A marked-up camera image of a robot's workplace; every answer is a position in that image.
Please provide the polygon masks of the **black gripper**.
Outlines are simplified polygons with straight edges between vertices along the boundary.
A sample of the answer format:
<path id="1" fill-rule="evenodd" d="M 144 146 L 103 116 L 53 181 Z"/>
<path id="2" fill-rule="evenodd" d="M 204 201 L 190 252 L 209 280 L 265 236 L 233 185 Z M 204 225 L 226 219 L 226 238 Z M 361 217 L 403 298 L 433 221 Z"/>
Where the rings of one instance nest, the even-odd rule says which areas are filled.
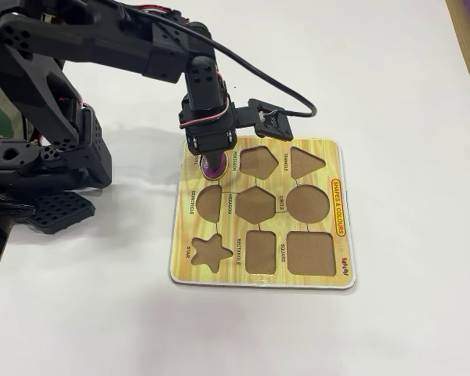
<path id="1" fill-rule="evenodd" d="M 225 170 L 227 156 L 225 150 L 231 150 L 237 143 L 236 109 L 230 95 L 224 95 L 224 106 L 215 114 L 207 114 L 205 110 L 192 110 L 188 95 L 181 102 L 179 112 L 179 128 L 186 133 L 189 151 L 201 155 L 203 171 Z"/>

